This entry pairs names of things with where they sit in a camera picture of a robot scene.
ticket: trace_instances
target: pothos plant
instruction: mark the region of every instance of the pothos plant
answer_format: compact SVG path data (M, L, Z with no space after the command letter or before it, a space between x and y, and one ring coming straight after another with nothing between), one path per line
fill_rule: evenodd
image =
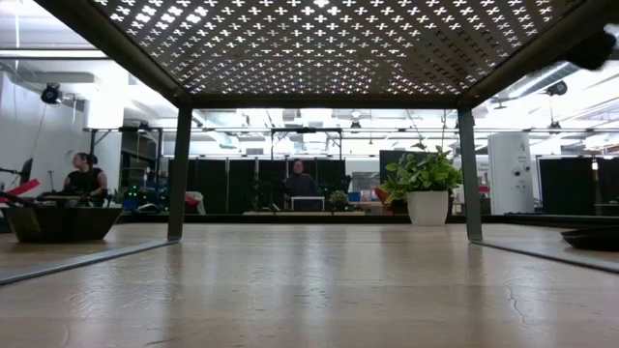
M413 154L403 155L399 162L389 163L386 169L396 172L396 176L389 176L381 189L389 193L386 203L401 200L406 193L415 191L446 191L462 184L462 172L454 168L454 161L447 156L451 151L443 151L436 146L436 153L427 151L423 143L414 145L426 152L426 157L415 159Z

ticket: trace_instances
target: desk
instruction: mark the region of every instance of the desk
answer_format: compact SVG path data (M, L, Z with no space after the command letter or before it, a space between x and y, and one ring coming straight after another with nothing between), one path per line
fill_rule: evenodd
M319 200L322 202L322 211L325 210L325 197L290 197L290 201L292 202L292 210L294 210L294 201L295 200Z

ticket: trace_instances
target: white pillar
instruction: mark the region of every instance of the white pillar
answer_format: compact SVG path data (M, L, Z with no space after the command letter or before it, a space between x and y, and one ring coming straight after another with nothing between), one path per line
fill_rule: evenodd
M490 203L494 215L533 213L533 179L528 133L488 137Z
M86 127L91 129L115 129L123 126L125 105L112 95L101 93L97 98L85 104ZM104 131L97 133L99 139ZM113 193L120 184L121 145L123 135L119 132L108 134L97 146L95 156L99 160L97 166L107 175L107 188Z

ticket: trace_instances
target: black top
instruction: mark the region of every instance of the black top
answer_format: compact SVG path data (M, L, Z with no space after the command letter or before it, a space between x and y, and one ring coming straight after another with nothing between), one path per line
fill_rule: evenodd
M97 180L97 176L103 173L99 168L93 168L93 172L82 172L76 170L69 174L69 186L65 188L65 190L71 190L79 193L86 193L88 190L90 192L94 191L101 187L99 185L99 180Z
M286 186L290 188L292 196L308 197L318 194L318 185L313 178L306 174L292 174L286 179Z

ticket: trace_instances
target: fluorescent light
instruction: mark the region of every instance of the fluorescent light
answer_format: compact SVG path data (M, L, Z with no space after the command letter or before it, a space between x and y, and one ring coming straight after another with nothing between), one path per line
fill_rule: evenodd
M107 56L96 49L0 49L0 58L101 59Z
M568 62L562 63L558 67L550 70L549 72L546 72L543 75L536 77L533 81L530 81L529 83L525 84L524 86L522 86L522 87L518 88L517 90L513 91L512 93L510 93L510 95L509 95L510 99L519 98L520 96L522 96L522 94L524 94L526 91L528 91L531 87L535 86L536 84L540 83L542 80L546 79L547 77L551 76L554 73L557 73L558 71L566 68L569 65L570 65L570 63L568 63Z

